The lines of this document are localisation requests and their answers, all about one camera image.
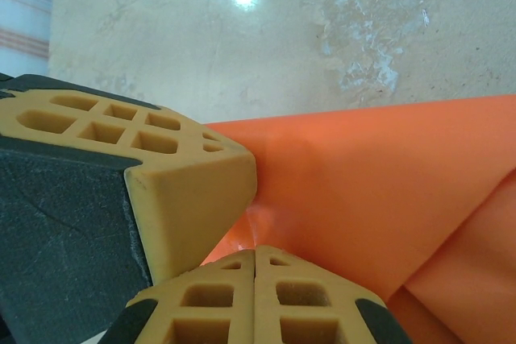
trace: beige marble surface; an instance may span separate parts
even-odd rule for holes
[[[202,122],[514,93],[515,18],[513,0],[53,0],[49,72]]]

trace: orange tarp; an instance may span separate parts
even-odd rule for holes
[[[516,342],[516,96],[210,127],[259,188],[208,260],[273,245],[376,292],[416,343]]]

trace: marble floor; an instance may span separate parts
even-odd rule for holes
[[[53,0],[49,75],[201,122],[516,92],[514,0]]]

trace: orange plastic sheet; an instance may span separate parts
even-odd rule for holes
[[[516,343],[516,96],[210,126],[259,188],[208,261],[273,245],[382,296],[416,343]]]

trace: striped wall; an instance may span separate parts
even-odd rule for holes
[[[52,0],[0,0],[0,73],[46,74]]]

